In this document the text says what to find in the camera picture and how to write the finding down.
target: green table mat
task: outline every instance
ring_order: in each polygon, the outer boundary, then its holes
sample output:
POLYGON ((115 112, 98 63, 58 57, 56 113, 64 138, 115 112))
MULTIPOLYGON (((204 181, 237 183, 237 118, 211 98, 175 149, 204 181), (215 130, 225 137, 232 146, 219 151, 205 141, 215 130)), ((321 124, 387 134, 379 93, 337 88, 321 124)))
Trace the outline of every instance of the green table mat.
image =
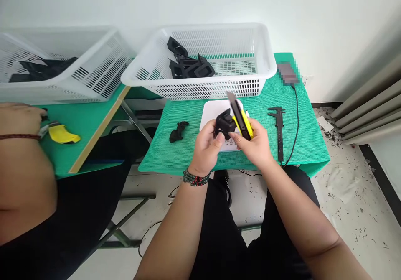
MULTIPOLYGON (((45 104, 38 107, 48 109, 50 121, 57 120, 66 125, 67 130, 81 137, 81 140, 75 144, 59 144, 51 140, 47 134, 41 141, 44 152, 53 164, 54 172, 57 178, 74 176, 69 173, 81 152, 95 134, 106 115, 114 106, 125 85, 121 84, 110 99, 106 102, 80 103, 80 104, 45 104)), ((94 170, 109 168, 119 165, 119 163, 99 163, 84 165, 79 173, 90 172, 94 170)))
MULTIPOLYGON (((301 78, 292 53, 275 53, 274 56, 277 62, 290 62, 298 78, 301 78)), ((330 161, 330 156, 305 87, 299 84, 296 89, 299 100, 299 132, 289 164, 301 164, 300 168, 309 177, 312 177, 330 161)), ((284 160, 286 161, 291 153, 297 130, 297 104, 293 88, 284 86, 277 73, 266 81, 259 96, 240 98, 240 100, 250 117, 257 119, 267 129, 270 150, 275 160, 278 156, 276 118, 267 114, 267 108, 282 107, 285 109, 283 145, 284 160)), ((182 175, 191 163, 203 105, 207 101, 167 102, 152 144, 138 168, 139 171, 182 175), (170 143, 170 133, 177 128, 177 123, 180 121, 189 122, 189 126, 183 131, 184 139, 170 143)), ((242 151, 237 151, 219 153, 217 164, 213 170, 221 169, 256 170, 257 168, 242 151)))

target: yellow utility knife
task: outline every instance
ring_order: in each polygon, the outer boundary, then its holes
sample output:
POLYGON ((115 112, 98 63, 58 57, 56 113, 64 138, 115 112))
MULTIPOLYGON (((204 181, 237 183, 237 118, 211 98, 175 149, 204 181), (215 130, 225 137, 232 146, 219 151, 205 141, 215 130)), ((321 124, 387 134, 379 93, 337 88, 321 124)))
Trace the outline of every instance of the yellow utility knife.
POLYGON ((227 97, 230 101, 231 108, 234 112, 234 121, 237 125, 241 136, 243 136, 247 140, 251 140, 254 137, 254 132, 252 131, 251 124, 249 123, 248 117, 245 115, 245 112, 238 105, 237 98, 234 93, 227 91, 227 97))
POLYGON ((81 140, 81 137, 68 132, 66 126, 62 125, 58 121, 53 121, 49 123, 48 130, 50 138, 60 144, 72 144, 77 143, 79 140, 81 140))

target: hand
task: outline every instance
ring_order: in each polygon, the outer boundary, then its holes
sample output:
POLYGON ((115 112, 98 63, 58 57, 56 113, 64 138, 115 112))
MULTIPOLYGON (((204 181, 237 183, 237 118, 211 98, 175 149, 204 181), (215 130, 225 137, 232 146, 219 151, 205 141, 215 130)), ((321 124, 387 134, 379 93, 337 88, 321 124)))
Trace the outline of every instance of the hand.
POLYGON ((274 162, 270 152, 269 137, 266 129, 256 119, 249 118, 249 123, 254 131, 254 138, 251 141, 234 132, 230 132, 229 135, 234 139, 238 149, 241 149, 246 157, 261 169, 266 164, 274 162))
POLYGON ((188 168, 189 173, 194 176, 207 176, 216 165, 218 152, 224 143, 224 135, 219 133, 216 139, 213 139, 215 125, 216 120, 210 120, 196 138, 192 163, 188 168))
POLYGON ((0 135, 37 135, 41 129, 41 116, 46 115, 45 110, 28 104, 0 103, 0 135))

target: floor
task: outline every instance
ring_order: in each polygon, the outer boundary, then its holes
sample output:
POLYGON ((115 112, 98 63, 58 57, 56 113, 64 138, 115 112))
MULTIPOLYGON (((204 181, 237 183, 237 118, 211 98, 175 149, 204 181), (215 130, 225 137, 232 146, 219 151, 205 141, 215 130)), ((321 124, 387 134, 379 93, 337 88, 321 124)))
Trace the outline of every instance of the floor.
MULTIPOLYGON (((314 109, 316 117, 330 123, 331 108, 314 109)), ((331 157, 330 163, 311 179, 321 210, 340 233, 362 266, 373 279, 399 279, 401 273, 401 228, 378 186, 368 162, 358 146, 344 145, 336 130, 322 134, 331 157)), ((260 176, 250 177, 229 171, 233 203, 231 211, 238 226, 260 224, 266 200, 266 184, 260 176)), ((155 192, 157 197, 145 204, 123 227, 133 239, 165 216, 172 198, 168 196, 180 184, 179 176, 140 173, 133 167, 124 193, 155 192)), ((117 223, 139 201, 120 202, 113 221, 117 223)), ((153 227, 140 247, 143 254, 157 230, 153 227)), ((243 232, 247 243, 260 230, 243 232)), ((138 249, 96 251, 71 277, 82 279, 132 279, 140 263, 138 249)))

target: laundry basket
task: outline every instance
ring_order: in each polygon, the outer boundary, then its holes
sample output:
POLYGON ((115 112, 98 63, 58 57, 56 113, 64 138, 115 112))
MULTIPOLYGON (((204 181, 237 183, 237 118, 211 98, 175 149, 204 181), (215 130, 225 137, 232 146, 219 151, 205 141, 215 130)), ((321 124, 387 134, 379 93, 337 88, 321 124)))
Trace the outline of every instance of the laundry basket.
POLYGON ((267 28, 259 23, 183 25, 159 30, 124 71, 127 86, 142 86, 170 100, 257 96, 266 79, 275 75, 276 61, 267 28), (197 58, 207 58, 213 77, 172 79, 173 53, 167 48, 172 36, 197 58))
POLYGON ((0 102, 60 104, 107 101, 121 82, 131 51, 112 27, 25 28, 0 31, 0 102), (44 80, 12 82, 14 73, 28 74, 20 61, 74 61, 60 75, 44 80))

